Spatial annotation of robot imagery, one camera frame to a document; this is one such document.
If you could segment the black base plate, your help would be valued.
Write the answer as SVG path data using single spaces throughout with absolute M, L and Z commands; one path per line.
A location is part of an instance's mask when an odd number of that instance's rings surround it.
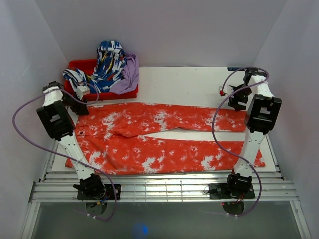
M 104 199 L 114 200 L 116 198 L 117 200 L 119 200 L 120 197 L 121 197 L 121 187 L 122 187 L 122 185 L 121 184 L 114 184 L 114 187 L 115 187 L 116 196 L 114 194 L 114 190 L 113 190 L 112 185 L 111 184 L 105 184 L 104 187 L 102 188 L 101 192 L 98 193 L 96 196 L 88 196 L 88 195 L 85 195 L 83 192 L 78 191 L 76 199 L 78 199 L 78 200 L 98 200 L 98 201 L 101 201 L 101 200 L 104 200 Z
M 237 200 L 243 197 L 243 199 L 254 199 L 255 193 L 251 187 L 247 193 L 243 190 L 232 189 L 227 186 L 226 183 L 216 183 L 208 185 L 208 193 L 210 199 L 233 199 Z

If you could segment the purple folded garment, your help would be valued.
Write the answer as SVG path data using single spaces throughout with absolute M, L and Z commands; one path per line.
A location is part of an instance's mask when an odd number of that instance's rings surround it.
M 139 82 L 139 59 L 133 52 L 126 52 L 126 66 L 122 70 L 122 79 L 115 82 L 109 92 L 117 95 L 125 94 L 136 89 Z

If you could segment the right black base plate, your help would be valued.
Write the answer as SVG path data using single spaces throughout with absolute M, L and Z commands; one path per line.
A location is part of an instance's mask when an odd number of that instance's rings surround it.
M 208 193 L 210 199 L 233 199 L 237 200 L 243 197 L 243 199 L 254 199 L 255 193 L 251 187 L 247 193 L 243 190 L 232 189 L 227 186 L 226 183 L 216 183 L 208 185 Z

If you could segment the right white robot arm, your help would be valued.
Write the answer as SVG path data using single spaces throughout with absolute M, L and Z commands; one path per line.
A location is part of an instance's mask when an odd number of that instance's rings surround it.
M 282 100 L 275 97 L 265 82 L 268 73 L 257 68 L 245 68 L 243 84 L 228 86 L 232 96 L 228 105 L 236 111 L 246 110 L 245 140 L 237 163 L 227 178 L 225 192 L 231 198 L 254 198 L 251 165 L 255 164 L 260 145 L 274 128 Z

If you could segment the blue white patterned trousers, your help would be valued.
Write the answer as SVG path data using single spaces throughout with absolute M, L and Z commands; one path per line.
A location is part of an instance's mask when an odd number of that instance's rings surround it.
M 62 76 L 70 83 L 73 91 L 76 91 L 78 86 L 88 83 L 91 94 L 107 93 L 122 79 L 122 71 L 126 64 L 125 51 L 121 44 L 115 40 L 105 40 L 97 48 L 96 66 L 91 75 L 70 67 L 62 72 Z

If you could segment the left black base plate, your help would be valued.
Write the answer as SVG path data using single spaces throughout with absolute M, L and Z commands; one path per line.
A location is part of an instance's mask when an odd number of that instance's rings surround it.
M 121 184 L 114 184 L 114 187 L 115 187 L 116 196 L 114 194 L 114 190 L 113 190 L 112 185 L 111 184 L 105 184 L 104 187 L 102 188 L 101 192 L 98 193 L 96 196 L 88 196 L 88 195 L 85 195 L 83 192 L 78 191 L 76 199 L 78 199 L 78 200 L 98 200 L 98 201 L 101 201 L 101 200 L 104 200 L 104 199 L 114 200 L 116 198 L 117 200 L 119 200 L 120 197 L 121 197 L 121 187 L 122 187 L 122 185 Z

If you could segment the red white tie-dye trousers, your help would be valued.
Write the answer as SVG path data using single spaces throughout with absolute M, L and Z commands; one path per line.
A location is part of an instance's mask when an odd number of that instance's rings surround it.
M 243 141 L 153 137 L 173 129 L 242 133 L 245 112 L 147 103 L 91 106 L 76 123 L 76 139 L 88 162 L 111 175 L 230 170 Z

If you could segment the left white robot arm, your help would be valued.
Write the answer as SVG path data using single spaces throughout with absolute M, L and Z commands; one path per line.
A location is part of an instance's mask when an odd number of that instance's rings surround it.
M 75 124 L 67 108 L 78 116 L 87 116 L 89 111 L 86 100 L 81 100 L 78 96 L 72 99 L 62 92 L 63 85 L 53 81 L 42 88 L 44 104 L 36 110 L 46 132 L 50 138 L 58 141 L 63 147 L 66 155 L 75 159 L 72 161 L 76 170 L 79 184 L 73 185 L 75 189 L 85 196 L 94 199 L 101 199 L 105 196 L 106 187 L 102 183 L 100 176 L 95 174 L 95 170 L 88 167 L 75 134 Z

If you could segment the red plastic bin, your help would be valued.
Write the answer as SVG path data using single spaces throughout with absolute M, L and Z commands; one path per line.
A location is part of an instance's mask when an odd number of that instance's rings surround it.
M 96 63 L 97 63 L 96 59 L 73 60 L 69 62 L 68 68 L 78 68 L 84 71 L 86 74 L 91 75 L 96 66 Z M 72 95 L 75 94 L 71 87 L 71 84 L 67 80 L 64 80 L 64 89 Z M 120 94 L 120 95 L 117 95 L 114 93 L 101 93 L 99 94 L 99 100 L 105 101 L 105 100 L 134 99 L 134 98 L 137 98 L 138 91 L 139 91 L 139 87 L 136 86 L 136 88 L 133 91 Z M 88 94 L 84 96 L 84 98 L 87 101 L 95 101 L 96 97 L 97 97 L 97 94 Z

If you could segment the aluminium rail frame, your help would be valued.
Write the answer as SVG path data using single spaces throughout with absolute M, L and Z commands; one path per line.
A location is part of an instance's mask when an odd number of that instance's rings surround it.
M 284 179 L 269 137 L 261 144 L 261 153 L 266 167 L 258 168 L 263 191 L 260 201 L 287 201 L 303 239 L 311 238 L 301 203 L 293 181 Z M 31 191 L 26 220 L 22 229 L 22 239 L 32 237 L 39 209 L 44 202 L 77 203 L 77 193 L 72 187 L 77 183 L 74 169 L 64 166 L 65 159 L 50 154 L 39 182 L 34 183 Z M 209 196 L 204 189 L 209 183 L 225 182 L 229 171 L 211 171 L 200 173 L 157 174 L 113 176 L 115 183 L 122 185 L 120 202 L 206 202 Z

